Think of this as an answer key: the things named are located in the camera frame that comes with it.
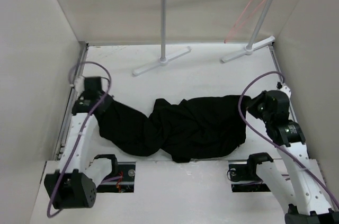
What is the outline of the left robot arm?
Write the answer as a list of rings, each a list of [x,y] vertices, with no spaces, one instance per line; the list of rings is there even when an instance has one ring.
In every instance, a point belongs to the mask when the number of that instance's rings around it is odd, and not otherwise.
[[[64,151],[56,170],[44,177],[50,198],[48,210],[91,208],[97,188],[105,181],[117,180],[119,175],[114,154],[87,159],[97,117],[108,109],[112,97],[102,89],[101,77],[85,77],[78,82],[83,89],[72,108]]]

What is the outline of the black trousers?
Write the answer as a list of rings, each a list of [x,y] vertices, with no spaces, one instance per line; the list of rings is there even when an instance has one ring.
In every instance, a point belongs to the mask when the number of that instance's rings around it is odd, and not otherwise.
[[[117,101],[97,116],[100,136],[127,154],[148,157],[160,149],[177,163],[225,157],[246,140],[249,96],[155,101],[150,116]]]

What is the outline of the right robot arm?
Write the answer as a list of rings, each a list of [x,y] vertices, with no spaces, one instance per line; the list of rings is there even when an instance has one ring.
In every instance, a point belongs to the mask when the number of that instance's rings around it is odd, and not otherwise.
[[[280,154],[289,181],[280,174],[268,153],[249,156],[247,176],[261,178],[279,202],[285,223],[338,223],[338,212],[327,201],[320,180],[310,171],[304,134],[289,119],[289,95],[263,91],[250,101],[248,112],[264,122],[269,142]]]

